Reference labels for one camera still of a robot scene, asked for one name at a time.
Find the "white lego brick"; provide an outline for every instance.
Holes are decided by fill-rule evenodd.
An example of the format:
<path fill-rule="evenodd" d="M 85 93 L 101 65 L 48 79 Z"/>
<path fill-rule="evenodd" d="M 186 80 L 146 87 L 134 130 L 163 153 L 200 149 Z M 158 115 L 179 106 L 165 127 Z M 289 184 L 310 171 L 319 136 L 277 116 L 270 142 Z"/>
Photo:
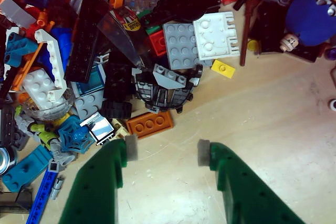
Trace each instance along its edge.
<path fill-rule="evenodd" d="M 209 13 L 193 22 L 200 60 L 239 56 L 232 12 Z"/>
<path fill-rule="evenodd" d="M 35 32 L 35 39 L 38 43 L 47 43 L 47 50 L 50 54 L 50 63 L 52 65 L 52 74 L 55 77 L 55 90 L 48 92 L 50 101 L 56 101 L 61 98 L 67 89 L 67 83 L 64 80 L 64 70 L 57 40 L 43 29 Z"/>
<path fill-rule="evenodd" d="M 103 95 L 104 91 L 99 90 L 75 100 L 75 106 L 81 120 L 89 118 L 101 109 L 101 105 L 105 100 Z"/>
<path fill-rule="evenodd" d="M 155 64 L 153 75 L 158 85 L 166 89 L 181 89 L 186 85 L 187 78 L 181 76 L 174 71 L 166 69 L 158 64 Z"/>
<path fill-rule="evenodd" d="M 28 73 L 23 80 L 23 87 L 40 110 L 52 108 L 65 101 L 64 97 L 53 102 L 48 99 L 48 93 L 55 90 L 55 85 L 44 69 Z"/>

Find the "gray technic piece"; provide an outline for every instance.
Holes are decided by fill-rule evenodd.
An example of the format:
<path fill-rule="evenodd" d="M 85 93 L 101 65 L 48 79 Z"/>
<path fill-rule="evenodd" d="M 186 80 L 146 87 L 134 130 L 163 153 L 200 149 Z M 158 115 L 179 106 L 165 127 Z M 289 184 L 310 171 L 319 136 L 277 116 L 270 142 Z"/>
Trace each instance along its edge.
<path fill-rule="evenodd" d="M 154 66 L 153 75 L 158 85 L 166 89 L 181 89 L 185 87 L 187 82 L 187 78 L 184 76 L 181 76 L 158 64 L 155 64 Z"/>
<path fill-rule="evenodd" d="M 171 70 L 212 66 L 212 60 L 199 60 L 193 24 L 164 24 L 163 34 Z"/>
<path fill-rule="evenodd" d="M 36 19 L 32 15 L 23 10 L 13 0 L 4 0 L 0 4 L 0 9 L 2 14 L 18 27 L 28 29 L 31 24 L 36 22 Z"/>
<path fill-rule="evenodd" d="M 58 193 L 59 193 L 59 191 L 62 187 L 63 182 L 64 182 L 64 179 L 56 178 L 55 183 L 54 183 L 54 185 L 51 189 L 51 193 L 50 193 L 50 196 L 49 196 L 50 199 L 54 199 L 54 200 L 56 199 L 56 197 L 58 196 Z"/>

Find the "teal lego piece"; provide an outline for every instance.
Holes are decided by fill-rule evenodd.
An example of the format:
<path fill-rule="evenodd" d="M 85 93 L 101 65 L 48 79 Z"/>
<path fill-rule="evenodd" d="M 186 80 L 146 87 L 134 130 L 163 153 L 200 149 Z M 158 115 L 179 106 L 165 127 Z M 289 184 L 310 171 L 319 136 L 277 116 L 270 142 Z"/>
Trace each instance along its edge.
<path fill-rule="evenodd" d="M 305 224 L 227 146 L 200 140 L 198 165 L 216 172 L 227 224 Z"/>
<path fill-rule="evenodd" d="M 12 67 L 19 67 L 22 56 L 35 52 L 38 45 L 34 41 L 17 33 L 9 35 L 4 62 Z"/>
<path fill-rule="evenodd" d="M 117 189 L 122 187 L 121 168 L 130 160 L 128 149 L 124 140 L 113 140 L 83 165 L 59 224 L 118 223 Z"/>
<path fill-rule="evenodd" d="M 42 145 L 36 147 L 32 153 L 11 168 L 2 178 L 9 191 L 17 193 L 23 185 L 32 182 L 52 159 L 51 153 Z"/>

